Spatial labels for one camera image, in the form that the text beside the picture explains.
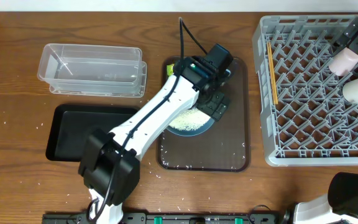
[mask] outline gray dish rack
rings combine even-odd
[[[358,77],[329,71],[331,46],[356,15],[265,16],[252,38],[262,100],[260,122],[271,166],[358,165],[358,104],[342,96]],[[267,42],[272,42],[278,104],[272,100]]]

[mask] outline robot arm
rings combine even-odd
[[[229,100],[218,88],[231,77],[227,68],[232,60],[231,54],[219,44],[205,57],[185,58],[182,65],[177,63],[173,68],[175,74],[181,75],[170,76],[163,88],[132,118],[107,134],[100,129],[91,134],[78,169],[93,198],[88,209],[90,218],[98,208],[97,211],[103,209],[103,212],[97,224],[117,224],[121,220],[122,202],[139,182],[140,160],[180,113],[196,106],[216,121],[221,118]]]
[[[358,174],[336,174],[328,194],[296,205],[293,223],[323,224],[341,220],[358,224]]]
[[[110,133],[117,133],[114,140],[122,145],[132,128],[147,114],[150,110],[163,100],[177,79],[172,75],[163,88],[133,117],[118,127],[113,128]],[[190,109],[198,99],[198,91],[193,89],[193,84],[183,77],[179,77],[178,85],[175,92],[156,112],[154,112],[149,119],[147,119],[142,126],[134,133],[131,141],[128,142],[126,149],[134,149],[136,152],[136,159],[142,160],[143,155],[151,145],[151,143],[160,135],[160,133],[183,111]],[[97,200],[98,205],[91,208],[90,217],[96,215],[95,207],[101,209],[101,204],[104,200],[103,196],[97,193],[95,189],[89,190],[92,195],[92,200]],[[117,224],[122,219],[122,203],[119,205],[105,206],[102,215],[98,218],[97,224],[108,223]]]

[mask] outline wooden table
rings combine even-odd
[[[164,170],[156,162],[154,143],[142,160],[140,182],[126,200],[126,210],[245,213],[258,204],[279,210],[325,194],[340,171],[358,173],[358,167],[270,167],[265,162],[251,42],[264,15],[0,12],[0,223],[40,223],[45,212],[77,212],[88,206],[90,195],[77,174],[78,163],[45,157],[53,112],[68,102],[144,105],[162,85],[162,62],[180,53],[179,16],[206,49],[220,43],[248,65],[251,165],[241,173]],[[51,94],[49,86],[37,78],[42,49],[48,43],[141,48],[149,66],[145,96]],[[201,54],[187,35],[185,54]]]

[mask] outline blue bowl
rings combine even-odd
[[[194,131],[185,131],[185,130],[180,131],[171,126],[168,126],[167,130],[179,136],[184,136],[184,137],[196,136],[208,130],[212,126],[212,124],[214,124],[214,122],[215,122],[214,119],[210,118],[204,125],[202,125],[199,129]]]

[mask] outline green connector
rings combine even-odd
[[[244,221],[243,221],[242,218],[235,218],[234,219],[234,224],[243,224],[243,223],[244,223]]]
[[[173,75],[173,66],[175,64],[171,64],[171,65],[167,65],[167,75],[168,77],[170,77],[171,75]]]
[[[162,224],[162,217],[155,217],[154,224]]]

